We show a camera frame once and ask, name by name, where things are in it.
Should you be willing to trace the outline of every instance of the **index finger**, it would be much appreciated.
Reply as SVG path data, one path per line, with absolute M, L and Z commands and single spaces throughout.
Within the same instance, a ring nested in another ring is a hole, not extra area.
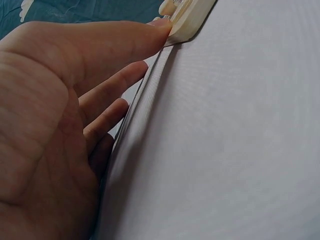
M 81 95 L 129 63 L 156 54 L 172 27 L 168 20 L 160 21 L 161 26 L 129 21 L 29 22 L 8 34 L 0 50 L 44 65 L 67 87 L 77 85 Z

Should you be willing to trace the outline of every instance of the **blue bedding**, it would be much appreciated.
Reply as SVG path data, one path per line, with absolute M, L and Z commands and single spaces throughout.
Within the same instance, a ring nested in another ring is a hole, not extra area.
M 147 23 L 161 0 L 0 0 L 0 39 L 22 23 L 85 23 L 129 20 Z M 22 5 L 27 8 L 21 17 Z

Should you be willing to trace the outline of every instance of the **white sheet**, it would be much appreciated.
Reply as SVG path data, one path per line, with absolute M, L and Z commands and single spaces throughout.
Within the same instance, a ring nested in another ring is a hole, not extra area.
M 318 0 L 219 0 L 193 41 L 162 53 L 95 239 L 320 239 L 319 13 Z

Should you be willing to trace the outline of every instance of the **fingernail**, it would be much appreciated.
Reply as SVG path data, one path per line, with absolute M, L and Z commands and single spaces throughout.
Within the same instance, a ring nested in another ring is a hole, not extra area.
M 169 24 L 169 19 L 168 18 L 161 18 L 155 21 L 151 21 L 147 23 L 148 25 L 155 26 L 155 27 L 163 27 Z

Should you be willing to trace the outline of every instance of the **hand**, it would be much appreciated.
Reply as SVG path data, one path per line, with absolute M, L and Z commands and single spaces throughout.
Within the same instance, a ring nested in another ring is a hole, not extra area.
M 0 239 L 90 237 L 120 96 L 171 30 L 153 24 L 31 22 L 0 41 Z

